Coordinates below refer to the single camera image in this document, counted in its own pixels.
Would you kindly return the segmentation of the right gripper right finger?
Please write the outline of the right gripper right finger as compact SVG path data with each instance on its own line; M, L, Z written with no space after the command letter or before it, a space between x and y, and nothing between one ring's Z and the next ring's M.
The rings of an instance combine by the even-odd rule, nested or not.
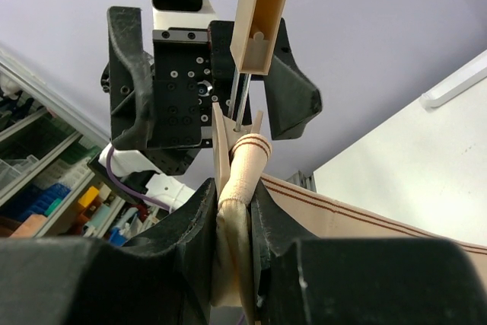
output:
M484 324L486 250L275 178L250 204L262 324Z

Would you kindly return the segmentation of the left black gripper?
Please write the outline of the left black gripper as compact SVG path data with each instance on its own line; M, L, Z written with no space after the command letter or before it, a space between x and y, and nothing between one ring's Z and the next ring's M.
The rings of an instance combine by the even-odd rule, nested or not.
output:
M140 8L107 10L111 142L117 150L193 150L212 146L212 104L228 110L234 24L156 30L144 51ZM323 110L319 88L299 69L281 19L263 77L272 140L299 139Z

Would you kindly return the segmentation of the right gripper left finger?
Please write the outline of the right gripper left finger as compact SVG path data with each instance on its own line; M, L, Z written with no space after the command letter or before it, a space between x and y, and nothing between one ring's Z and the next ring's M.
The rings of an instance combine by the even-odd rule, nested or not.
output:
M1 242L3 324L207 324L216 187L121 247L87 237Z

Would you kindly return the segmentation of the beige underwear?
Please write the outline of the beige underwear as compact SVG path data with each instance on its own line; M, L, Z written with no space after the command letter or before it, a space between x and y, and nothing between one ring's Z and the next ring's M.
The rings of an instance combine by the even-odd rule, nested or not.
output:
M240 137L232 147L219 133L214 139L218 171L216 253L211 304L251 307L254 304L250 215L247 207L262 182L274 202L318 237L426 237L434 235L343 202L310 192L264 174L272 146L256 133Z

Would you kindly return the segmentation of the wooden clip hanger with underwear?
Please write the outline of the wooden clip hanger with underwear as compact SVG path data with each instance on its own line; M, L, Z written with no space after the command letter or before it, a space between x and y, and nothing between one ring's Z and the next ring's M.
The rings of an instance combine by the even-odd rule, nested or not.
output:
M228 115L225 116L218 104L212 106L213 155L217 147L214 139L223 134L232 147L243 135L260 134L263 115L258 113L249 126L243 124L243 115L252 75L265 76L269 73L279 23L286 0L238 0L231 38L230 51L235 63L234 80ZM214 156L215 165L218 159ZM217 190L218 171L215 168ZM254 284L251 294L254 300ZM243 307L245 319L249 324L256 320L255 300L251 307Z

